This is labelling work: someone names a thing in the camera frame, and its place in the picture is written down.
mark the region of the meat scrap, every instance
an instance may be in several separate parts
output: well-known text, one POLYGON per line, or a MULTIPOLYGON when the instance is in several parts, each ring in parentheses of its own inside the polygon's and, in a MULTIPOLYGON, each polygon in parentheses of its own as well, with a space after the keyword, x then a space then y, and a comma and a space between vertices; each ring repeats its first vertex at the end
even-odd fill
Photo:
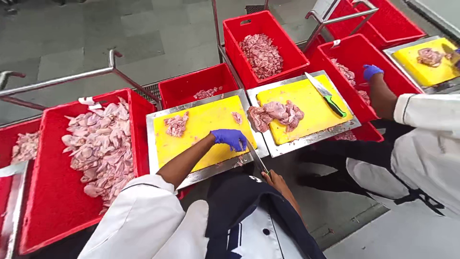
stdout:
POLYGON ((13 146, 11 164, 17 164, 37 157, 40 132, 17 135, 16 145, 13 146))
POLYGON ((238 112, 231 112, 231 115, 235 119, 235 122, 238 123, 239 125, 241 125, 241 123, 242 123, 241 114, 238 113, 238 112))
POLYGON ((238 43, 259 79, 279 74, 283 68, 283 58, 272 42, 271 38, 262 33, 248 35, 238 43))
POLYGON ((185 112, 183 116, 176 115, 172 118, 165 119, 165 125, 168 126, 166 134, 178 138, 182 137, 187 120, 189 120, 189 112, 185 112))
POLYGON ((433 51, 430 47, 419 49, 418 53, 419 56, 417 57, 417 62, 430 67, 439 67, 441 65, 441 60, 445 55, 439 51, 433 51))
POLYGON ((263 107, 251 106, 248 111, 256 129, 260 132, 266 132, 269 128, 268 124, 275 118, 287 126, 286 132, 292 132, 305 115, 291 100, 287 100, 286 105, 280 102, 269 102, 263 107))
POLYGON ((357 138, 355 134, 351 130, 342 132, 340 134, 337 134, 334 136, 334 139, 336 140, 350 140, 350 141, 356 141, 357 138))
POLYGON ((201 100, 201 99, 204 99, 204 98, 209 98, 209 97, 212 97, 214 96, 214 93, 216 93, 218 90, 222 90, 223 87, 222 86, 219 86, 218 88, 217 87, 214 87, 213 89, 209 89, 209 90, 200 90, 198 93, 196 93, 193 98, 195 99, 198 99, 198 100, 201 100))
POLYGON ((371 99, 369 98, 369 95, 367 94, 366 91, 359 90, 358 94, 364 99, 364 102, 366 105, 371 105, 371 99))
POLYGON ((77 117, 67 117, 72 134, 62 136, 67 147, 63 152, 72 152, 70 167, 82 171, 80 179, 87 183, 85 194, 96 198, 101 196, 103 208, 108 207, 132 180, 134 165, 131 149, 131 127, 129 107, 118 97, 118 104, 110 103, 105 109, 92 110, 77 117))
POLYGON ((348 67, 337 62, 337 59, 331 59, 332 64, 345 76, 345 78, 350 82, 352 86, 356 85, 355 82, 355 73, 350 71, 348 67))

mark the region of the yellow cutting board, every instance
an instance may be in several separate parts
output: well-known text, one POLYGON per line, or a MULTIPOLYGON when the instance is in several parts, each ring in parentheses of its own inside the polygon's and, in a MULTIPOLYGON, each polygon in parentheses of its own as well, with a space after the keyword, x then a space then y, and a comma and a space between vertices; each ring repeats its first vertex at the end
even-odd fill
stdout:
POLYGON ((286 126, 279 123, 277 119, 269 124, 277 145, 296 140, 353 119, 350 110, 348 110, 346 104, 339 95, 337 95, 337 91, 332 87, 328 78, 325 75, 320 75, 315 78, 329 90, 333 96, 332 100, 341 110, 346 112, 347 115, 341 118, 334 113, 308 79, 262 91, 257 95, 257 99, 262 105, 271 101, 286 104, 287 100, 291 100, 305 113, 304 119, 299 122, 298 127, 292 132, 285 132, 286 126))
MULTIPOLYGON (((191 147, 192 144, 195 144, 200 139, 204 138, 211 130, 240 130, 246 136, 248 141, 251 142, 254 149, 257 148, 256 141, 254 140, 249 122, 238 96, 232 96, 155 118, 153 120, 153 125, 155 131, 156 150, 158 154, 158 165, 160 168, 184 150, 191 147), (182 116, 185 112, 189 112, 189 120, 185 124, 185 131, 182 137, 172 137, 166 134, 167 126, 164 123, 164 119, 172 118, 176 115, 182 116), (241 114, 241 125, 235 122, 231 112, 239 112, 241 114)), ((235 152, 230 151, 230 146, 227 144, 216 144, 196 164, 192 172, 239 156, 246 152, 249 152, 249 149, 246 149, 244 152, 235 152)))
POLYGON ((452 49, 457 48, 446 38, 441 38, 400 49, 393 53, 393 57, 397 59, 398 62, 412 74, 414 79, 420 85, 429 87, 460 76, 460 71, 458 71, 452 62, 445 57, 442 59, 441 65, 439 67, 430 67, 417 62, 419 49, 430 47, 434 51, 445 53, 441 45, 442 43, 446 44, 452 49))

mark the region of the green knife handle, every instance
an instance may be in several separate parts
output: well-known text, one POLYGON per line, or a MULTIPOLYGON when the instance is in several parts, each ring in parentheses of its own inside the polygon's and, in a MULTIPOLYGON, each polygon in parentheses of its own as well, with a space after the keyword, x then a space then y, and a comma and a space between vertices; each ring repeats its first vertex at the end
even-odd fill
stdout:
POLYGON ((328 103, 329 107, 337 113, 340 117, 344 118, 346 116, 346 112, 343 112, 337 104, 332 100, 332 96, 323 96, 323 99, 328 103))

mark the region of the chef's knife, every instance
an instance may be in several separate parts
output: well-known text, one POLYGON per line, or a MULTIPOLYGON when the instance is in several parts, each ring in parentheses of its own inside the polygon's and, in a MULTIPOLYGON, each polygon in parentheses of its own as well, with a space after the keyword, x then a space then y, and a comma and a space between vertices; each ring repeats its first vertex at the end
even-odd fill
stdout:
POLYGON ((318 81, 316 78, 312 77, 309 73, 305 72, 308 80, 310 80, 311 84, 318 90, 318 92, 322 95, 322 98, 326 101, 326 103, 331 107, 331 109, 337 113, 340 117, 344 118, 346 116, 346 112, 342 111, 337 104, 332 100, 332 94, 318 81))
POLYGON ((256 151, 254 150, 253 146, 249 141, 247 142, 247 147, 249 148, 249 152, 251 153, 251 156, 253 157, 254 163, 256 164, 257 168, 259 168, 259 170, 261 170, 262 172, 265 172, 271 179, 270 171, 267 170, 264 163, 262 162, 262 159, 260 159, 259 155, 257 155, 256 151))
POLYGON ((454 64, 454 66, 457 68, 457 69, 460 69, 460 54, 457 53, 454 49, 452 49, 451 47, 447 46, 446 44, 441 44, 441 46, 443 47, 443 50, 446 54, 450 54, 452 55, 452 58, 450 59, 450 61, 452 62, 452 64, 454 64))

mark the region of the gloved hand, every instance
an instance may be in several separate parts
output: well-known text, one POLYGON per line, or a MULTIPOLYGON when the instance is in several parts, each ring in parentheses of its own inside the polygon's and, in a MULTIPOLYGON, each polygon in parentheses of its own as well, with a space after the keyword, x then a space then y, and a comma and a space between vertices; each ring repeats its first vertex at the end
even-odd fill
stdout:
POLYGON ((237 152, 246 150, 246 137, 237 129, 217 129, 211 130, 211 133, 216 137, 214 143, 225 143, 230 146, 230 151, 233 149, 237 152))
POLYGON ((383 70, 375 65, 364 65, 362 67, 365 68, 363 76, 366 81, 369 81, 374 74, 383 73, 383 70))

